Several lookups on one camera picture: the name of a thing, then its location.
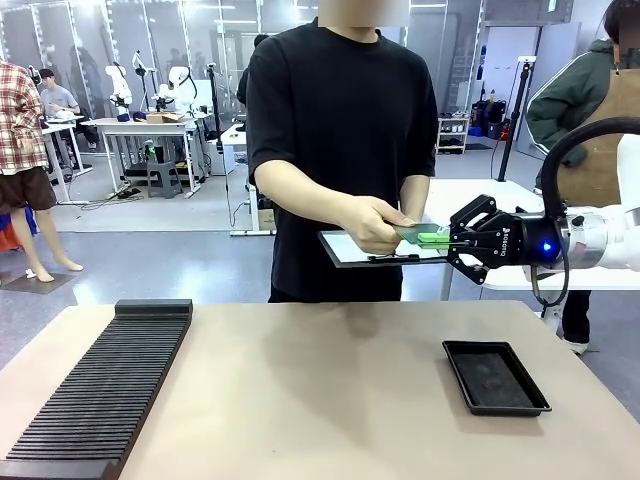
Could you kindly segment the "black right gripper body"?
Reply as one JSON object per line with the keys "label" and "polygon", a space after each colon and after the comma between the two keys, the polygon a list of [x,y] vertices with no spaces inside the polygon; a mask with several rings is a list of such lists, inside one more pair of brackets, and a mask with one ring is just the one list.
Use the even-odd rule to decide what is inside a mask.
{"label": "black right gripper body", "polygon": [[561,228],[541,213],[498,211],[479,223],[486,266],[554,266],[566,253]]}

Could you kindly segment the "person's right hand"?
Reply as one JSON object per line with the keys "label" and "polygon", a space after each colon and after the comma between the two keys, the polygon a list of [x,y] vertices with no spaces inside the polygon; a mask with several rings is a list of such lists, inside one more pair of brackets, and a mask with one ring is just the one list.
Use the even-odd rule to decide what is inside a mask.
{"label": "person's right hand", "polygon": [[350,196],[341,220],[342,228],[365,253],[388,255],[401,241],[396,227],[413,227],[416,222],[387,202],[367,196]]}

